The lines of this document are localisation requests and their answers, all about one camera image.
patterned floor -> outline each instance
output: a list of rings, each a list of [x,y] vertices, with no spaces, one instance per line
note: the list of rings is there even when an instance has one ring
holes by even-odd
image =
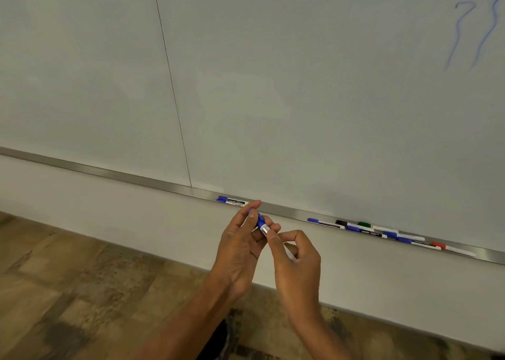
[[[127,359],[205,279],[198,269],[0,213],[0,359]],[[487,360],[482,351],[322,307],[362,360]],[[309,359],[276,293],[231,311],[231,359]]]

metal ledge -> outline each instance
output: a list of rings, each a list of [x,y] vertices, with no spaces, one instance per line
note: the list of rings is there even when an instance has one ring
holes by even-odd
[[[201,189],[198,189],[195,187],[184,186],[182,184],[176,184],[176,183],[160,181],[157,179],[139,177],[137,175],[127,174],[124,172],[117,172],[117,171],[107,170],[104,168],[88,166],[85,164],[69,162],[69,161],[62,160],[62,159],[50,158],[47,156],[38,155],[38,154],[34,154],[34,153],[13,150],[13,149],[9,149],[6,147],[0,147],[0,155],[5,155],[5,156],[12,157],[12,158],[28,160],[31,162],[36,162],[36,163],[41,163],[41,164],[47,164],[49,166],[54,166],[54,167],[58,167],[58,168],[64,168],[67,170],[72,170],[72,171],[83,172],[86,174],[95,175],[97,177],[109,178],[109,179],[113,179],[113,180],[120,181],[120,182],[137,184],[139,186],[150,187],[150,188],[162,190],[162,191],[174,192],[176,194],[187,195],[187,196],[192,196],[192,197],[200,198],[200,199],[207,199],[207,200],[211,200],[211,201],[216,201],[216,199],[220,195],[225,195],[225,196],[229,196],[231,198],[236,198],[236,199],[237,198],[243,199],[245,201],[250,200],[250,199],[243,198],[243,197],[237,197],[237,196],[228,195],[228,194],[220,194],[220,193],[213,192],[213,191],[201,190]],[[318,213],[314,213],[314,212],[298,210],[298,209],[294,209],[294,208],[290,208],[290,207],[284,207],[284,206],[280,206],[277,204],[265,203],[265,202],[262,203],[261,210],[263,212],[266,212],[269,214],[289,217],[291,219],[297,219],[297,220],[300,220],[303,222],[306,222],[307,218],[309,218],[309,217],[313,217],[313,218],[319,219],[321,222],[327,222],[327,223],[335,223],[335,220],[337,219],[336,216],[322,215],[322,214],[318,214]],[[338,217],[338,219],[344,220],[347,222],[351,222],[351,223],[357,223],[356,221],[351,221],[351,220],[344,219],[341,217]],[[438,239],[438,238],[434,238],[434,237],[426,236],[426,235],[422,235],[422,236],[424,236],[426,238],[427,242],[437,241],[440,243],[444,243],[448,246],[452,246],[455,248],[460,248],[460,249],[463,249],[466,251],[473,252],[477,255],[477,257],[475,259],[479,259],[482,261],[490,261],[493,263],[505,265],[505,252],[495,251],[495,250],[492,250],[489,248],[470,246],[467,244],[461,244],[461,243],[457,243],[457,242],[451,242],[448,240]],[[399,242],[396,242],[393,239],[387,239],[387,241],[393,242],[395,244],[400,244]],[[456,253],[452,253],[449,251],[441,251],[441,254],[458,255]]]

forearm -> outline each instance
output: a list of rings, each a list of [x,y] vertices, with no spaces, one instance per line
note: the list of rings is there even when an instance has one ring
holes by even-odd
[[[228,284],[212,274],[197,293],[170,317],[135,359],[178,360],[196,358],[233,301]]]
[[[294,331],[315,360],[350,360],[340,338],[318,314],[309,321],[293,323]]]

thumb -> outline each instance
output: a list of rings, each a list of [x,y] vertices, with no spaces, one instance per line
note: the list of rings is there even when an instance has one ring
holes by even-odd
[[[272,256],[274,257],[275,267],[284,262],[291,263],[291,260],[289,260],[289,257],[287,257],[286,255],[284,244],[282,243],[281,238],[276,234],[276,232],[273,229],[268,231],[267,241],[268,245],[270,246],[270,250],[272,251]]]
[[[257,211],[254,208],[249,210],[249,215],[245,219],[244,224],[240,227],[241,235],[250,235],[251,232],[256,228],[257,223]]]

blue squiggly line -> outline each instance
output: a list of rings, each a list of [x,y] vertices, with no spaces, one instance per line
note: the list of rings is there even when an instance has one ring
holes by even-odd
[[[498,24],[498,12],[496,12],[496,4],[498,3],[498,1],[499,0],[495,0],[493,2],[493,6],[491,7],[491,10],[493,11],[493,25],[491,25],[491,28],[489,29],[489,31],[486,33],[486,35],[484,36],[484,38],[482,39],[482,41],[480,41],[480,44],[477,47],[477,54],[475,55],[475,60],[472,63],[472,67],[474,67],[475,64],[477,63],[477,61],[479,60],[480,51],[482,49],[482,46],[484,45],[484,42],[486,42],[486,39],[489,37],[489,35],[491,34],[491,32],[494,30],[494,28]]]
[[[456,42],[454,43],[454,46],[452,47],[451,53],[449,54],[449,58],[447,58],[447,63],[445,64],[445,70],[449,68],[449,64],[451,64],[451,59],[454,54],[454,51],[456,51],[456,46],[458,46],[459,43],[459,38],[461,38],[461,29],[460,29],[460,24],[461,21],[468,15],[470,12],[476,8],[477,4],[474,1],[462,1],[458,2],[455,6],[455,9],[458,8],[459,5],[465,5],[465,4],[470,4],[472,7],[464,13],[459,19],[456,21]]]

